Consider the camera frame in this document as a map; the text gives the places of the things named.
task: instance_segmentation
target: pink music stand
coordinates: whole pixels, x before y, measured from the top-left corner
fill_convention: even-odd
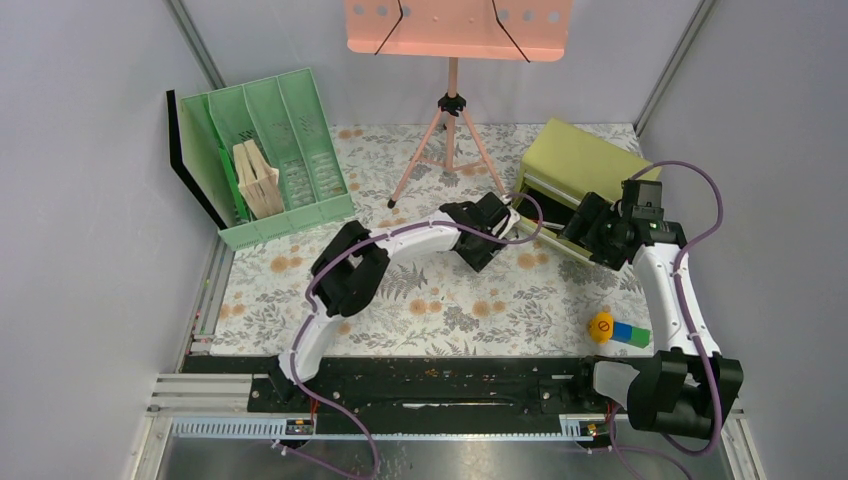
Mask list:
[[[448,58],[448,91],[412,156],[388,206],[395,206],[418,162],[449,172],[485,165],[506,193],[492,159],[474,127],[466,101],[457,93],[459,58],[552,62],[568,41],[573,0],[345,0],[348,48],[358,53],[425,55]],[[421,152],[442,113],[448,113],[446,155],[438,162]],[[480,150],[478,162],[454,166],[456,118],[462,115]]]

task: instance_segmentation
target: floral pattern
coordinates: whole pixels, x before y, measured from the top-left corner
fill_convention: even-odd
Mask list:
[[[543,125],[480,125],[480,136],[504,185],[515,184],[524,151]],[[628,124],[578,125],[641,154]],[[394,209],[386,201],[426,127],[336,127],[339,162],[356,216],[366,227],[389,227],[429,215],[446,202],[476,200],[494,183],[483,167],[447,173],[419,164]],[[439,158],[445,134],[425,156]],[[456,164],[477,161],[465,126]],[[213,355],[271,355],[289,347],[309,312],[309,267],[344,222],[322,225],[236,253],[224,295]],[[339,328],[329,355],[650,355],[616,342],[599,346],[588,322],[604,308],[620,321],[650,328],[636,277],[590,266],[541,242],[509,246],[480,273],[456,254],[393,264],[368,308]]]

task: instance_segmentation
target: blue block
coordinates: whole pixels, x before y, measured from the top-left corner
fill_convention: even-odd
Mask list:
[[[626,323],[613,322],[612,339],[621,343],[630,343],[633,338],[633,327]]]

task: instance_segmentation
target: yellow ball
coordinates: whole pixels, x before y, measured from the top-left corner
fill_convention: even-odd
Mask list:
[[[612,327],[615,323],[612,315],[601,312],[589,322],[589,336],[595,343],[607,343],[612,338]]]

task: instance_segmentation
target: wooden block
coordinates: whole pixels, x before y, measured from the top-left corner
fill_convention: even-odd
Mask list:
[[[250,159],[244,144],[233,146],[233,161],[239,180],[239,192],[256,218],[265,218],[268,212],[262,200],[261,190],[256,182],[256,174],[250,165]]]
[[[268,212],[268,215],[281,213],[283,211],[283,197],[280,195],[280,189],[277,186],[280,171],[268,165],[256,142],[248,140],[244,142],[244,147],[247,150],[247,156],[253,168],[266,212]]]

